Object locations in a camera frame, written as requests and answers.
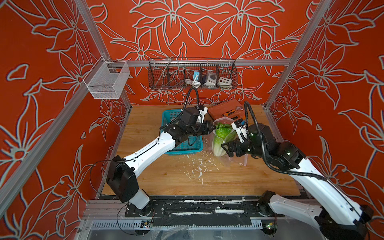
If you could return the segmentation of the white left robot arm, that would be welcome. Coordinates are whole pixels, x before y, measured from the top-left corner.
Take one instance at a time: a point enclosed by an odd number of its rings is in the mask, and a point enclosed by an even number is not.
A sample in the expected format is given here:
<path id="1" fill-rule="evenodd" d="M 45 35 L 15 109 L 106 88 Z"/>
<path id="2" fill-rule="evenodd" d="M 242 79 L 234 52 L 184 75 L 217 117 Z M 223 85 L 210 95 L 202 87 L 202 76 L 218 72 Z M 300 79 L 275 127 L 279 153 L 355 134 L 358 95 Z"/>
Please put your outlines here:
<path id="1" fill-rule="evenodd" d="M 159 136 L 137 152 L 121 158 L 115 156 L 107 173 L 106 183 L 122 203 L 134 205 L 143 215 L 151 211 L 153 201 L 139 187 L 137 178 L 155 160 L 189 140 L 189 137 L 209 135 L 215 125 L 205 120 L 208 108 L 188 107 L 160 127 Z"/>

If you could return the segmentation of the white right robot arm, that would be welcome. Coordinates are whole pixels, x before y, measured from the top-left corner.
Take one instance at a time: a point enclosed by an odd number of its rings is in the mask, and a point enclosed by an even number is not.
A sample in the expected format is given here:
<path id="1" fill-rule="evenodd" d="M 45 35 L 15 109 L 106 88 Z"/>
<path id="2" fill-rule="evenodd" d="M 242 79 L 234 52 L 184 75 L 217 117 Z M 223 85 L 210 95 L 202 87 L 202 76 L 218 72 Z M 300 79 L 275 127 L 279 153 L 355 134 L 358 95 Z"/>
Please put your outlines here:
<path id="1" fill-rule="evenodd" d="M 306 155 L 291 143 L 278 143 L 268 126 L 247 126 L 244 120 L 232 123 L 238 138 L 222 144 L 229 157 L 250 155 L 263 159 L 277 173 L 292 177 L 318 202 L 309 205 L 266 191 L 258 200 L 260 215 L 285 215 L 306 223 L 327 240 L 365 240 L 369 238 L 367 223 L 373 210 L 359 205 L 321 174 Z"/>

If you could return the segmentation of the green chinese cabbage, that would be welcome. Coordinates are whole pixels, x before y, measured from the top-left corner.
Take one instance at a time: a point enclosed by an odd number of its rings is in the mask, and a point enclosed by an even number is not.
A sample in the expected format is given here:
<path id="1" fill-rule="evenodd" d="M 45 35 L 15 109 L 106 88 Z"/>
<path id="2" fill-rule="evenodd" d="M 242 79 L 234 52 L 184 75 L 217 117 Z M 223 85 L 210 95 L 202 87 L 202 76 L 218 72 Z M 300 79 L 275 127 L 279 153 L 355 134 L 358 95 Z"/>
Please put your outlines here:
<path id="1" fill-rule="evenodd" d="M 216 157 L 221 157 L 223 149 L 221 144 L 228 143 L 236 139 L 237 133 L 229 124 L 218 123 L 214 130 L 214 138 L 212 141 L 212 152 Z"/>

